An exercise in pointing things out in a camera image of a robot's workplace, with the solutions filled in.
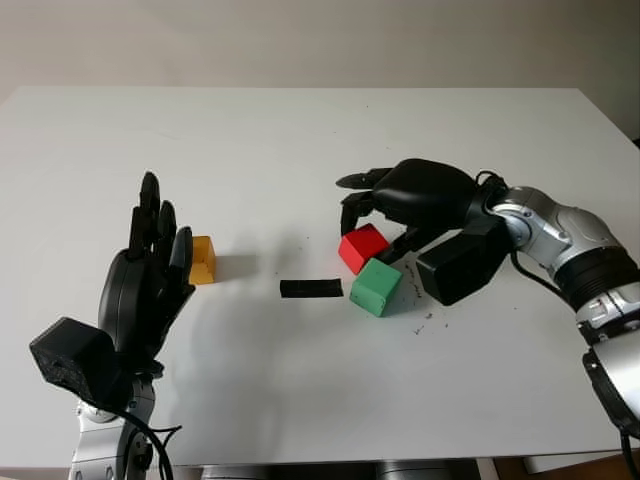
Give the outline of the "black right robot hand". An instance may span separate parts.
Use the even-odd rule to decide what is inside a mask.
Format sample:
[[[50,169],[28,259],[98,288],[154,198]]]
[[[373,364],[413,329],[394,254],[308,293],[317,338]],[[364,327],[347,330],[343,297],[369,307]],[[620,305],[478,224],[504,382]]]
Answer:
[[[374,168],[336,181],[353,192],[342,202],[341,234],[376,211],[406,230],[376,258],[391,264],[444,233],[460,229],[479,190],[464,171],[439,162],[406,159],[392,168]]]

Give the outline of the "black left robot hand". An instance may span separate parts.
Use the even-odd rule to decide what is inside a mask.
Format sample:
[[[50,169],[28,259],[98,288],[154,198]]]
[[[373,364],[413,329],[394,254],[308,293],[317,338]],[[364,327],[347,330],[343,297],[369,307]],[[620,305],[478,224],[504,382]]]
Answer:
[[[174,206],[145,173],[132,210],[128,247],[113,259],[102,291],[98,324],[111,337],[122,368],[159,378],[156,360],[169,329],[195,291],[191,228],[177,227]]]

